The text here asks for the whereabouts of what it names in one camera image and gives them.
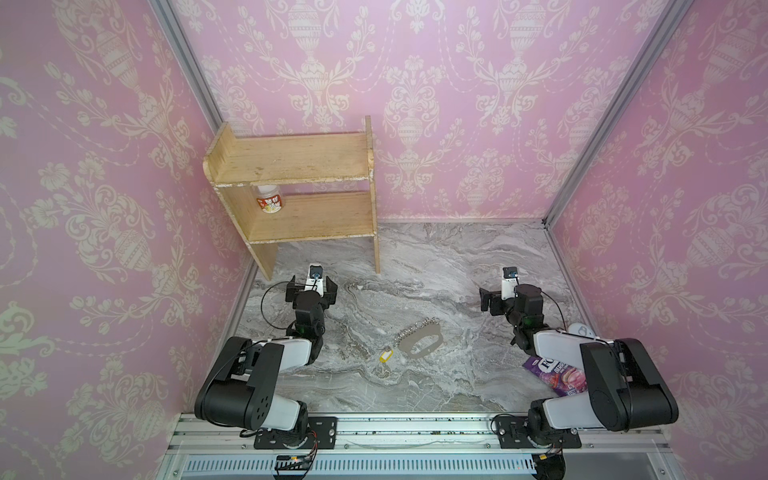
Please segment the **yellow key tag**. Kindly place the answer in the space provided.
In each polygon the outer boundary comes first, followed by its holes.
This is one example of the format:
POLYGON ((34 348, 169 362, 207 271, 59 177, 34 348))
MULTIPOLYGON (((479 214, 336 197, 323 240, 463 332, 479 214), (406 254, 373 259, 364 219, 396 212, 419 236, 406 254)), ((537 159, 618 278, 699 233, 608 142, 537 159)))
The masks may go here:
POLYGON ((393 355, 394 355, 394 351, 392 349, 383 350, 379 356, 379 361, 381 363, 387 363, 392 358, 393 355))

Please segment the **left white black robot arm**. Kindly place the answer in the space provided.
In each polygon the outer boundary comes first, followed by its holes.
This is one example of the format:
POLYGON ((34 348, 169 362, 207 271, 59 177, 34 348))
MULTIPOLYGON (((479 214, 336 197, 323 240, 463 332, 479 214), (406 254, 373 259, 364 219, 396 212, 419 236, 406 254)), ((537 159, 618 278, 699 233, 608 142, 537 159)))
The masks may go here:
POLYGON ((310 435, 305 403, 276 393, 280 373, 313 364, 323 347, 325 311, 335 304, 338 286, 320 265, 303 282, 286 284, 285 301, 295 320, 281 338, 255 341, 228 338, 194 403, 197 419, 245 433, 274 434, 276 442, 300 448, 310 435))

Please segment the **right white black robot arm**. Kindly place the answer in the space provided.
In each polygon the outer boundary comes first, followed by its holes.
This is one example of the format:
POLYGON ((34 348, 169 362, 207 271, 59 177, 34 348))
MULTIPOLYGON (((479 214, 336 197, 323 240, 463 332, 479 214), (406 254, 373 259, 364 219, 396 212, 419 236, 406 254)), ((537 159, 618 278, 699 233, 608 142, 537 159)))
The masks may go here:
POLYGON ((531 284, 481 288, 479 297, 483 312, 512 325, 513 345, 585 376, 586 391, 530 405, 525 426, 534 444, 550 447, 579 429, 619 432, 678 421, 678 402, 639 340, 605 340, 550 327, 544 321, 544 292, 531 284))

